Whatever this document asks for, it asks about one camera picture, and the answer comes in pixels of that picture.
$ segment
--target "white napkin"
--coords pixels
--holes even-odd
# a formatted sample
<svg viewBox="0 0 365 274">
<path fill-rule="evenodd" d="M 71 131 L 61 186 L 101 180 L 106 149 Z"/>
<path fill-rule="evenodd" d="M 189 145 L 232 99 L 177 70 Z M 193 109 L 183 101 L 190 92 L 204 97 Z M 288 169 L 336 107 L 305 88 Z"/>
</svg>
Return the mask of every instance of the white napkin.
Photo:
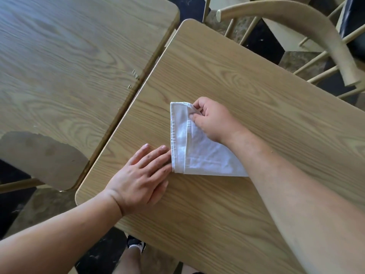
<svg viewBox="0 0 365 274">
<path fill-rule="evenodd" d="M 189 118 L 201 113 L 190 103 L 170 103 L 171 160 L 175 173 L 244 176 L 247 172 L 224 145 L 210 140 Z"/>
</svg>

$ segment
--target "white cloth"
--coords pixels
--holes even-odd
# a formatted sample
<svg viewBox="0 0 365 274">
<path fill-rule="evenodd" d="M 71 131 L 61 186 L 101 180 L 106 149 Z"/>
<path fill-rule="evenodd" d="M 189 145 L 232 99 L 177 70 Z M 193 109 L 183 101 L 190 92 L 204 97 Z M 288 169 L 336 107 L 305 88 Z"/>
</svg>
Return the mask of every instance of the white cloth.
<svg viewBox="0 0 365 274">
<path fill-rule="evenodd" d="M 201 113 L 190 103 L 170 103 L 171 160 L 175 173 L 244 176 L 247 172 L 224 145 L 210 140 L 189 115 Z"/>
</svg>

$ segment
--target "white sock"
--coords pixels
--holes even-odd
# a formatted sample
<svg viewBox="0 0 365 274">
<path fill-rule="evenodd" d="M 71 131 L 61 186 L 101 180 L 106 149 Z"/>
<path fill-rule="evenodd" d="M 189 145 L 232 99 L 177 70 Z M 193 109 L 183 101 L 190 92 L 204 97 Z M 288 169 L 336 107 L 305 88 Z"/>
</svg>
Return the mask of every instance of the white sock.
<svg viewBox="0 0 365 274">
<path fill-rule="evenodd" d="M 132 244 L 129 248 L 131 248 L 131 247 L 137 247 L 140 250 L 140 253 L 142 254 L 143 243 L 141 243 L 141 244 Z"/>
</svg>

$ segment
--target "table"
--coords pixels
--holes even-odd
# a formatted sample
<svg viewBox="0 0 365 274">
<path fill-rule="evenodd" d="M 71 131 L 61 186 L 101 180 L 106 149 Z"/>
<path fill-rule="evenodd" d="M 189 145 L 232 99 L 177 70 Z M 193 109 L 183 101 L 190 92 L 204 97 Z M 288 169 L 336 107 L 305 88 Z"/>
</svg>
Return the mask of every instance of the table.
<svg viewBox="0 0 365 274">
<path fill-rule="evenodd" d="M 289 161 L 365 210 L 365 113 L 185 20 L 76 193 L 102 191 L 144 143 L 170 142 L 170 102 L 208 96 Z M 304 273 L 249 178 L 171 174 L 162 200 L 116 227 L 200 271 Z"/>
<path fill-rule="evenodd" d="M 0 159 L 77 185 L 178 21 L 167 0 L 0 0 Z"/>
</svg>

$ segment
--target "tiled floor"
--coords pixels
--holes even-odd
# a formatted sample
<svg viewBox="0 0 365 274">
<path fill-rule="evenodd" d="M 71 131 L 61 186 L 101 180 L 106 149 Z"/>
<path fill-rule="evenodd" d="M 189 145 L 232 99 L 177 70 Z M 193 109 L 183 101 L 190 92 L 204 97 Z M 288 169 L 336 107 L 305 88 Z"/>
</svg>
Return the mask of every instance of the tiled floor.
<svg viewBox="0 0 365 274">
<path fill-rule="evenodd" d="M 202 0 L 170 0 L 176 3 L 181 11 L 182 20 L 192 17 L 201 20 L 204 2 Z M 215 11 L 207 17 L 207 26 L 220 33 L 225 33 L 229 21 L 218 23 Z M 239 42 L 247 30 L 252 18 L 241 18 L 233 33 L 233 40 Z M 247 40 L 245 46 L 253 52 L 278 64 L 290 72 L 311 60 L 317 53 L 284 52 L 264 22 L 260 23 Z M 309 79 L 321 73 L 326 61 L 307 69 L 299 76 Z M 357 100 L 357 106 L 365 110 L 365 94 Z M 13 182 L 28 178 L 6 164 L 1 164 L 1 182 Z M 0 195 L 0 236 L 10 236 L 27 227 L 45 221 L 55 215 L 75 207 L 75 192 L 58 192 L 54 189 L 27 189 Z M 125 235 L 115 228 L 111 229 L 83 258 L 76 264 L 79 273 L 111 273 L 125 248 Z M 178 261 L 163 252 L 148 246 L 143 254 L 143 273 L 173 273 Z"/>
</svg>

